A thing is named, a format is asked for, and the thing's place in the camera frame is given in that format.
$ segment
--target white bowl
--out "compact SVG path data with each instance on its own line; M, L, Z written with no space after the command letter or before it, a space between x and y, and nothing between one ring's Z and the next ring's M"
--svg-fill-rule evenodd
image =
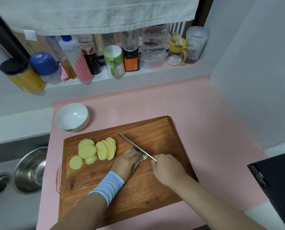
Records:
M79 131L89 121L87 107L80 103L71 103L61 108L55 116L55 124L65 131Z

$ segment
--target cutting board handle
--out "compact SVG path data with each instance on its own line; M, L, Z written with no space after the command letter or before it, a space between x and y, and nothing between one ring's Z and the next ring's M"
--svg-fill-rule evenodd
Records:
M60 194L60 176L61 176L61 166L58 168L56 172L56 180L55 180L55 190Z

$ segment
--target hanging towel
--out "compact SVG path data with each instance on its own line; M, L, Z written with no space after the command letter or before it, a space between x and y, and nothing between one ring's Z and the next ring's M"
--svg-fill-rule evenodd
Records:
M199 0L0 0L16 32L105 34L195 18Z

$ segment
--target light blue sleeve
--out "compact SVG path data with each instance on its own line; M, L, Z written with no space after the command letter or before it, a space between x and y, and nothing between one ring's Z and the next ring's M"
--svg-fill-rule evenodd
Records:
M89 194L95 192L102 194L106 199L108 206L123 185L124 181L122 178L115 172L109 171L99 185L93 191L89 192Z

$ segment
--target kitchen knife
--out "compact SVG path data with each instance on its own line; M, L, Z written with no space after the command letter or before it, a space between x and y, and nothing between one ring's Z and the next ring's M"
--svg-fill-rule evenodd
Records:
M130 142L133 145L133 148L136 149L138 152L140 152L141 154L146 154L147 156L149 156L152 160L154 160L155 162L157 162L157 160L152 157L151 155L149 155L148 153L146 153L145 151L143 151L140 147L138 147L136 144L134 144L132 141L130 141L128 138L126 138L124 135L122 135L120 132L117 132L119 135L121 135L124 139L126 139L128 142Z

